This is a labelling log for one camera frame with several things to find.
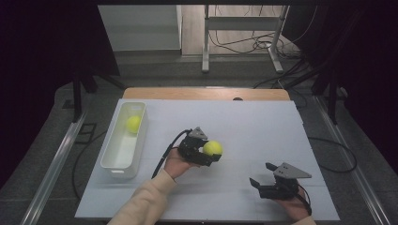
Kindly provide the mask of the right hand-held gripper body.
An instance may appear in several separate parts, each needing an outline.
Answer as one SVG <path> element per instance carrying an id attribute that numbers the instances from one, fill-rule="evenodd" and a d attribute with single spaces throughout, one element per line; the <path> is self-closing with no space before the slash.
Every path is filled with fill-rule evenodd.
<path id="1" fill-rule="evenodd" d="M 312 176 L 286 162 L 277 166 L 278 169 L 273 173 L 275 183 L 272 186 L 260 185 L 258 191 L 263 199 L 272 200 L 291 200 L 299 198 L 299 178 L 311 178 Z"/>

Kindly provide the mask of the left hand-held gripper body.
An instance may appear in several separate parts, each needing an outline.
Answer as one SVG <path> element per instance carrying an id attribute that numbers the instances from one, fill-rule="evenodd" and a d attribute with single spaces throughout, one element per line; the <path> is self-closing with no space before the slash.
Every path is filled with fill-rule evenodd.
<path id="1" fill-rule="evenodd" d="M 210 156 L 200 151 L 200 148 L 203 148 L 207 142 L 207 135 L 202 129 L 196 127 L 188 131 L 187 136 L 182 140 L 177 150 L 186 161 L 209 167 L 213 163 L 210 160 Z"/>

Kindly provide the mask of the yellow tennis ball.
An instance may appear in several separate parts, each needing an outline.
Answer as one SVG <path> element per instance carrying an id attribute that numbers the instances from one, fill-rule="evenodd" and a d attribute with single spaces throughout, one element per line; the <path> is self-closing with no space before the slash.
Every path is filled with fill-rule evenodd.
<path id="1" fill-rule="evenodd" d="M 223 153 L 222 145 L 217 141 L 209 141 L 203 146 L 203 153 L 208 156 L 221 155 Z"/>
<path id="2" fill-rule="evenodd" d="M 126 123 L 127 131 L 136 134 L 139 131 L 142 117 L 138 115 L 131 116 Z"/>

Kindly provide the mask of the white plastic bin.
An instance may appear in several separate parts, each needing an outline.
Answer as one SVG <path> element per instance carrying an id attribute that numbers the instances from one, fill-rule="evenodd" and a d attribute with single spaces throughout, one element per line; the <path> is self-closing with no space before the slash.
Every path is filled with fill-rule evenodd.
<path id="1" fill-rule="evenodd" d="M 134 115 L 142 117 L 139 131 L 127 131 L 127 120 Z M 120 99 L 102 146 L 100 166 L 112 177 L 133 178 L 139 170 L 148 127 L 144 102 Z"/>

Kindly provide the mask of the person's right hand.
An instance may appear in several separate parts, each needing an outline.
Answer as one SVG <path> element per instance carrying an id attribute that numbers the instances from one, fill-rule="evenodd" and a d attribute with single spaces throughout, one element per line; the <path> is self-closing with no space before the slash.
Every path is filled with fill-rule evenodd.
<path id="1" fill-rule="evenodd" d="M 299 222 L 309 216 L 305 204 L 298 198 L 291 200 L 276 200 L 276 203 L 281 206 L 286 214 L 294 221 Z"/>

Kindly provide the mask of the person's left hand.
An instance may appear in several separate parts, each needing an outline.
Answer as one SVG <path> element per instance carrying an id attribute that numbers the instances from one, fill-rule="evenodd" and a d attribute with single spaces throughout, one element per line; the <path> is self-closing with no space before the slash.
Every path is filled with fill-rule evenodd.
<path id="1" fill-rule="evenodd" d="M 186 161 L 178 152 L 173 151 L 168 155 L 163 169 L 176 179 L 193 167 L 197 167 L 197 164 Z"/>

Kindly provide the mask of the white board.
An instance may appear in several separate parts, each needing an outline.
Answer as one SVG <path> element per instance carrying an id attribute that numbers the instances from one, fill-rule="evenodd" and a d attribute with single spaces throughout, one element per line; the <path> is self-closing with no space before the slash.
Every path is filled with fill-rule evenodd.
<path id="1" fill-rule="evenodd" d="M 177 180 L 162 218 L 165 221 L 285 221 L 284 210 L 260 197 L 250 182 L 270 186 L 274 176 L 267 163 L 286 162 L 309 174 L 301 185 L 309 192 L 313 217 L 339 218 L 317 165 L 296 105 L 292 101 L 121 99 L 101 147 L 131 151 L 126 120 L 143 113 L 146 134 L 139 168 L 131 179 L 110 170 L 98 157 L 78 206 L 78 218 L 112 218 L 134 190 L 149 179 L 176 135 L 201 128 L 222 144 L 219 161 L 194 168 Z"/>

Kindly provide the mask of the wooden table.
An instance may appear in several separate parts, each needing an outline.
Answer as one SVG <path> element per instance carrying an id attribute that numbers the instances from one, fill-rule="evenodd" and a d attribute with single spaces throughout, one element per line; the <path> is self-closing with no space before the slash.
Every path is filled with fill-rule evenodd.
<path id="1" fill-rule="evenodd" d="M 181 99 L 181 100 L 289 100 L 281 89 L 251 89 L 224 87 L 131 87 L 124 99 Z"/>

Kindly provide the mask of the black tripod stand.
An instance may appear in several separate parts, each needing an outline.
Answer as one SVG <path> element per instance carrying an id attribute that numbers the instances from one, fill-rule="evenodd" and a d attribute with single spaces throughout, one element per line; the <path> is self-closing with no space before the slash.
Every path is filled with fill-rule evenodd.
<path id="1" fill-rule="evenodd" d="M 329 119 L 334 125 L 337 124 L 336 121 L 336 101 L 337 101 L 337 73 L 336 65 L 339 57 L 342 55 L 344 47 L 346 46 L 349 37 L 353 33 L 355 26 L 359 22 L 361 16 L 363 15 L 364 9 L 355 9 L 346 19 L 346 24 L 341 25 L 341 28 L 330 37 L 332 44 L 328 46 L 328 54 L 324 57 L 321 63 L 314 67 L 309 72 L 301 75 L 292 82 L 287 83 L 283 88 L 285 90 L 292 89 L 296 85 L 303 83 L 311 79 L 314 76 L 317 78 L 311 88 L 312 93 L 315 96 L 322 95 L 326 89 L 329 90 L 327 95 L 327 113 Z"/>
<path id="2" fill-rule="evenodd" d="M 105 70 L 95 67 L 91 64 L 76 63 L 72 66 L 72 93 L 73 93 L 73 119 L 72 122 L 76 123 L 83 116 L 83 101 L 81 87 L 84 88 L 88 94 L 95 94 L 98 90 L 97 82 L 94 77 L 100 77 L 104 81 L 114 85 L 120 90 L 125 90 L 127 86 L 115 79 L 119 76 L 120 72 L 117 63 L 112 63 Z"/>

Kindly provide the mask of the white metal stand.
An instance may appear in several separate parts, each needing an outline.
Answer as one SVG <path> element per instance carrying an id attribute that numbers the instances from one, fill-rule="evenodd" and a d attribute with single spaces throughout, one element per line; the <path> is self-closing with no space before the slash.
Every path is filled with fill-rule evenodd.
<path id="1" fill-rule="evenodd" d="M 269 57 L 277 73 L 283 73 L 283 67 L 277 55 L 277 43 L 283 30 L 289 6 L 282 6 L 278 17 L 211 17 L 209 5 L 205 5 L 204 45 L 202 51 L 202 71 L 209 72 L 209 32 L 210 31 L 273 31 L 274 37 L 267 44 Z"/>

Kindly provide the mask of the dark curtain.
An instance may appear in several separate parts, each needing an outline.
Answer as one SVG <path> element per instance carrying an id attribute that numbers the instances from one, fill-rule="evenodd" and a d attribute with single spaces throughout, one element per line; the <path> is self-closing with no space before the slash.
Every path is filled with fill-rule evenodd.
<path id="1" fill-rule="evenodd" d="M 56 90 L 119 70 L 98 0 L 0 0 L 0 188 L 37 137 Z"/>
<path id="2" fill-rule="evenodd" d="M 398 173 L 398 0 L 292 6 L 283 35 L 316 68 L 330 59 L 357 11 L 360 19 L 329 70 L 346 92 L 345 107 Z"/>

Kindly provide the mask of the black floor bracket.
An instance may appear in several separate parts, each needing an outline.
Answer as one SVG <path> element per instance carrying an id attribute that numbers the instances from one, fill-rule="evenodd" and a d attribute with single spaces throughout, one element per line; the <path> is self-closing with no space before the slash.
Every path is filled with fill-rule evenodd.
<path id="1" fill-rule="evenodd" d="M 77 144 L 89 144 L 94 139 L 96 128 L 96 123 L 84 123 L 78 132 L 75 142 Z"/>

